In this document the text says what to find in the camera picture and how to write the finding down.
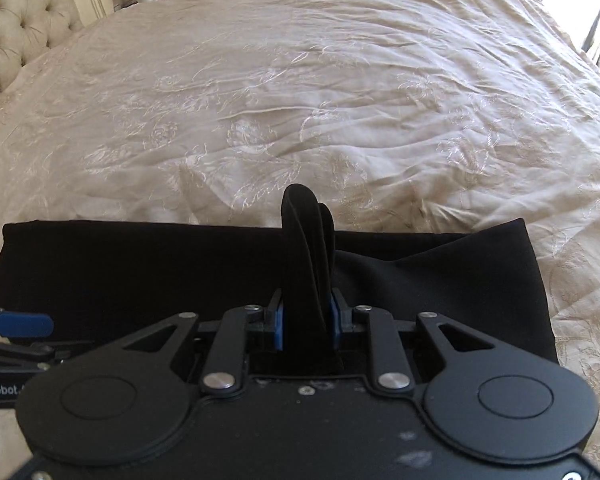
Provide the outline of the black pants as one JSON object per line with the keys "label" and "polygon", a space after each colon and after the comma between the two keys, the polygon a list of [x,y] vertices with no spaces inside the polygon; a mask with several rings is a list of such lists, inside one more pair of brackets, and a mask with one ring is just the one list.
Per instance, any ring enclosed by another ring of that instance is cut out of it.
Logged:
{"label": "black pants", "polygon": [[554,360],[555,338],[526,225],[472,234],[339,231],[309,188],[293,184],[279,228],[119,221],[32,221],[2,229],[0,308],[45,313],[53,340],[106,344],[185,311],[201,322],[283,301],[298,348],[290,374],[351,374],[318,340],[320,307],[399,321],[438,312]]}

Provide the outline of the cream embroidered bedspread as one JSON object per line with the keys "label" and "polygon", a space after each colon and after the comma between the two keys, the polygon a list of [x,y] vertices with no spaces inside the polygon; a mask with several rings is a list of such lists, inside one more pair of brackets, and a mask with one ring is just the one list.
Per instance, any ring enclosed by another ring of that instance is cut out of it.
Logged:
{"label": "cream embroidered bedspread", "polygon": [[166,0],[0,84],[0,250],[15,221],[276,226],[294,182],[340,229],[524,219],[600,399],[600,75],[536,0]]}

